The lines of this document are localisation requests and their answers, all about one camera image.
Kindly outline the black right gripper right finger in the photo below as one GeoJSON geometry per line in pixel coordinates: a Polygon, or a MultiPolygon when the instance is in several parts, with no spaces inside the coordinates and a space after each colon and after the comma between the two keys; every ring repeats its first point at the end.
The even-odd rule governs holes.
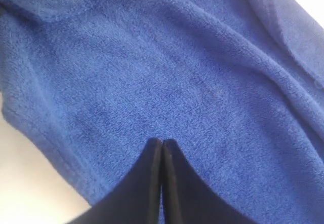
{"type": "Polygon", "coordinates": [[[177,141],[163,142],[161,160],[165,223],[253,223],[209,188],[177,141]]]}

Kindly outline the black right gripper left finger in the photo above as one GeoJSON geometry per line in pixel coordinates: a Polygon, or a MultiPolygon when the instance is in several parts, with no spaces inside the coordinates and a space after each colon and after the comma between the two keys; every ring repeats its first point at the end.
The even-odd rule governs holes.
{"type": "Polygon", "coordinates": [[[123,180],[101,201],[70,223],[158,223],[162,143],[148,139],[123,180]]]}

